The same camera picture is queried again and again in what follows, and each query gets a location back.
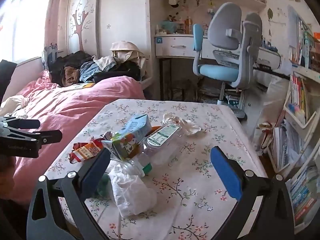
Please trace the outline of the clear plastic bottle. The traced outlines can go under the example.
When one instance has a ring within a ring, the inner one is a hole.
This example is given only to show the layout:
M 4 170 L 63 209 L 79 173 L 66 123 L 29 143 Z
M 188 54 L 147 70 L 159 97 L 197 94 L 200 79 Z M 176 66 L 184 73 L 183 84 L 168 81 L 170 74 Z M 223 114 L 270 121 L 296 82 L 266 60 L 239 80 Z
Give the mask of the clear plastic bottle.
M 168 122 L 145 137 L 139 146 L 142 157 L 151 164 L 152 169 L 167 165 L 180 151 L 184 134 L 182 127 Z

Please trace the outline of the yellow book on bed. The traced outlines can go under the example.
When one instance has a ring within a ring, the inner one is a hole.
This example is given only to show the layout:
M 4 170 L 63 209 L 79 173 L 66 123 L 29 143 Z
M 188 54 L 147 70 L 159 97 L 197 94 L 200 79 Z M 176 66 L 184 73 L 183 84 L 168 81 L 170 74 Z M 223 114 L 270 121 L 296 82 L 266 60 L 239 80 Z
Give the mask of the yellow book on bed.
M 77 90 L 77 89 L 91 88 L 94 85 L 95 85 L 95 83 L 78 83 L 78 84 L 73 84 L 68 87 L 64 87 L 64 90 L 71 91 L 71 90 Z

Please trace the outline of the blue grey desk chair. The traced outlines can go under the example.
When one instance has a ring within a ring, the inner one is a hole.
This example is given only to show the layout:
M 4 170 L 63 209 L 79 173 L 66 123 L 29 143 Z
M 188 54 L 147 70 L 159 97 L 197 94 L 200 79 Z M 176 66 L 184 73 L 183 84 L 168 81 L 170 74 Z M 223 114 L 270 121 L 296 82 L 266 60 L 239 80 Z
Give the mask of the blue grey desk chair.
M 262 42 L 262 20 L 251 12 L 244 21 L 242 10 L 232 2 L 223 3 L 214 14 L 208 27 L 207 39 L 213 50 L 213 64 L 199 64 L 203 44 L 203 28 L 193 25 L 194 50 L 193 73 L 222 82 L 218 105 L 228 106 L 239 120 L 247 118 L 242 109 L 223 101 L 225 86 L 246 90 L 253 82 L 253 65 L 256 63 Z

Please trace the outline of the white desk with drawer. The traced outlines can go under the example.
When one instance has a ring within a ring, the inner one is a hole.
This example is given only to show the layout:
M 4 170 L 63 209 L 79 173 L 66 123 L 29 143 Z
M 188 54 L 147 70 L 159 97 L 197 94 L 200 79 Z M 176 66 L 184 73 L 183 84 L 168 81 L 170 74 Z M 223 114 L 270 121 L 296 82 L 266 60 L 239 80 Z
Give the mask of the white desk with drawer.
M 193 35 L 164 35 L 155 37 L 157 58 L 188 58 L 193 59 L 193 72 L 198 76 L 206 76 L 219 80 L 237 89 L 248 89 L 253 77 L 243 79 L 237 85 L 236 80 L 241 73 L 239 57 L 241 47 L 236 50 L 221 49 L 213 46 L 206 37 L 197 38 Z

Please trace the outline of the white tissue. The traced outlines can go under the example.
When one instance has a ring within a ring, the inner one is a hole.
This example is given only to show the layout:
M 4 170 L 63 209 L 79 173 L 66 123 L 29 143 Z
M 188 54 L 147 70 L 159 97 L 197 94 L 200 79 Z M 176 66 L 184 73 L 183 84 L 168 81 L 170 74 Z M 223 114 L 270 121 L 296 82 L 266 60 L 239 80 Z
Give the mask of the white tissue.
M 111 160 L 106 173 L 121 217 L 139 215 L 156 205 L 156 192 L 142 180 L 145 173 L 139 162 Z

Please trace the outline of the white plastic bag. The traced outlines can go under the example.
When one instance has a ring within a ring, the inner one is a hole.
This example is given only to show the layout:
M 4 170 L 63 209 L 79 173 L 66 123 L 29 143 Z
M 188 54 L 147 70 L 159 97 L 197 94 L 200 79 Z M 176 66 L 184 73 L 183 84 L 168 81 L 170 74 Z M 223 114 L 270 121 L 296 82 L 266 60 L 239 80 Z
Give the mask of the white plastic bag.
M 263 152 L 261 146 L 265 138 L 265 129 L 275 126 L 283 110 L 288 87 L 289 80 L 272 76 L 267 92 L 263 95 L 263 103 L 252 139 L 254 150 L 258 154 Z

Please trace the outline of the floral tablecloth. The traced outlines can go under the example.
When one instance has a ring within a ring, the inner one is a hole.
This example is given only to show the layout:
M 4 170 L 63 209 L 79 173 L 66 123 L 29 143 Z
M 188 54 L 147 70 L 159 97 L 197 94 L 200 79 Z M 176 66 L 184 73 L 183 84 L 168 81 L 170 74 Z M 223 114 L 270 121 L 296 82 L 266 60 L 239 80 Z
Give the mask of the floral tablecloth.
M 213 168 L 210 150 L 219 146 L 243 169 L 266 176 L 240 122 L 226 106 L 119 99 L 106 105 L 73 142 L 117 132 L 139 114 L 147 114 L 153 126 L 160 125 L 165 114 L 171 114 L 194 122 L 202 130 L 187 137 L 169 162 L 143 179 L 157 196 L 151 210 L 123 218 L 110 197 L 98 197 L 86 201 L 89 211 L 110 239 L 211 239 L 235 200 Z

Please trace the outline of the blue milk carton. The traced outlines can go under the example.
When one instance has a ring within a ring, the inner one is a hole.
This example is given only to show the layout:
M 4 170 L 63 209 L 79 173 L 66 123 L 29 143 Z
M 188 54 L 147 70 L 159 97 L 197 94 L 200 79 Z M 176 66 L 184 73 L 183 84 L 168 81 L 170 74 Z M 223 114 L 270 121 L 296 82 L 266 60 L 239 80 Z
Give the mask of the blue milk carton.
M 133 116 L 118 132 L 107 132 L 101 143 L 120 160 L 130 158 L 139 143 L 151 132 L 151 124 L 147 114 Z

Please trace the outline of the white bookshelf with books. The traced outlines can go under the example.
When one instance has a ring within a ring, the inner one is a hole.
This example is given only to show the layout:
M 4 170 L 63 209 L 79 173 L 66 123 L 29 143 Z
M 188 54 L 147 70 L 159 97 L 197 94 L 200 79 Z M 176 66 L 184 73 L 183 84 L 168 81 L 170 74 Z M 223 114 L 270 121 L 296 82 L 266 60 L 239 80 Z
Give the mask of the white bookshelf with books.
M 298 15 L 289 24 L 292 72 L 273 129 L 271 159 L 286 181 L 295 233 L 299 233 L 319 211 L 319 33 L 313 33 Z

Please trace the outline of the red orange snack bag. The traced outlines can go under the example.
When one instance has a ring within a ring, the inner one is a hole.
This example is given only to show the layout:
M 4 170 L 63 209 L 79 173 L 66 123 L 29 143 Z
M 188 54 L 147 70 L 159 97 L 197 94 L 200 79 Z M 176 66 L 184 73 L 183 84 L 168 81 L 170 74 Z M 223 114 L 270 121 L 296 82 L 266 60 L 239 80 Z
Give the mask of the red orange snack bag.
M 101 141 L 102 139 L 94 139 L 90 142 L 73 144 L 72 151 L 69 154 L 69 162 L 76 164 L 95 157 L 103 149 Z

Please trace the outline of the clear crumpled plastic wrapper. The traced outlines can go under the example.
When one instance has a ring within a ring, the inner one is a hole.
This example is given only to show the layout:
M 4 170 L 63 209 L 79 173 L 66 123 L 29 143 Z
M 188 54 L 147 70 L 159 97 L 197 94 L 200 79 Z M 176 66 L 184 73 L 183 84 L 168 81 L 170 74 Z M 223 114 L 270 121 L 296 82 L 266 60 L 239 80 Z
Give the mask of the clear crumpled plastic wrapper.
M 176 125 L 180 125 L 183 132 L 187 136 L 193 136 L 199 134 L 202 131 L 202 128 L 196 125 L 194 122 L 190 120 L 185 120 L 180 118 L 179 116 L 175 116 L 169 113 L 163 115 L 163 124 L 167 124 L 169 122 L 175 123 Z

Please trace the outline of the pink duvet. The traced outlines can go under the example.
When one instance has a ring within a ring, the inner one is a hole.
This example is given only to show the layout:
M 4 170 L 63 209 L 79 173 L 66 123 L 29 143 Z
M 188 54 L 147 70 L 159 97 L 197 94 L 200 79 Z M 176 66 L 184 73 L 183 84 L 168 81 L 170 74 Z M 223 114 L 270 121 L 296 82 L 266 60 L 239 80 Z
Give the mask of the pink duvet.
M 97 134 L 95 126 L 106 126 L 100 116 L 94 117 L 118 99 L 144 99 L 141 84 L 131 77 L 120 76 L 104 79 L 91 88 L 66 91 L 51 82 L 48 71 L 28 83 L 18 94 L 1 103 L 1 116 L 37 119 L 41 131 L 60 130 L 62 140 L 44 145 L 38 158 L 13 157 L 1 172 L 1 198 L 28 205 L 39 176 L 49 178 L 65 175 L 68 170 L 68 148 L 78 133 L 87 127 L 85 139 Z

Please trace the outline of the pile of clothes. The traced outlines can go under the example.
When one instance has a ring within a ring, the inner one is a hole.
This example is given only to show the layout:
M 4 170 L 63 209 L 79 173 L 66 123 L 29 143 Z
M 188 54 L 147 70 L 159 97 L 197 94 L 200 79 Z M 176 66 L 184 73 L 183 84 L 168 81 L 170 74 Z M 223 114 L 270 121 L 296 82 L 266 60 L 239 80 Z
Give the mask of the pile of clothes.
M 68 87 L 77 83 L 98 83 L 111 77 L 127 76 L 141 81 L 146 74 L 146 56 L 132 42 L 112 43 L 112 55 L 96 57 L 77 51 L 48 63 L 54 83 Z

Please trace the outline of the white wardrobe with tree decal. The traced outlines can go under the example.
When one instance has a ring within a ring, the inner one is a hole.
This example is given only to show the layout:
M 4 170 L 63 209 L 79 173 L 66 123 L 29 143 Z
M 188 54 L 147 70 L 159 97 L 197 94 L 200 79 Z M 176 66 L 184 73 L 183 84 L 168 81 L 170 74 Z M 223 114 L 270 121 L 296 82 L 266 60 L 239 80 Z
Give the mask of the white wardrobe with tree decal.
M 67 21 L 69 53 L 107 56 L 114 42 L 128 41 L 151 54 L 149 0 L 69 0 Z

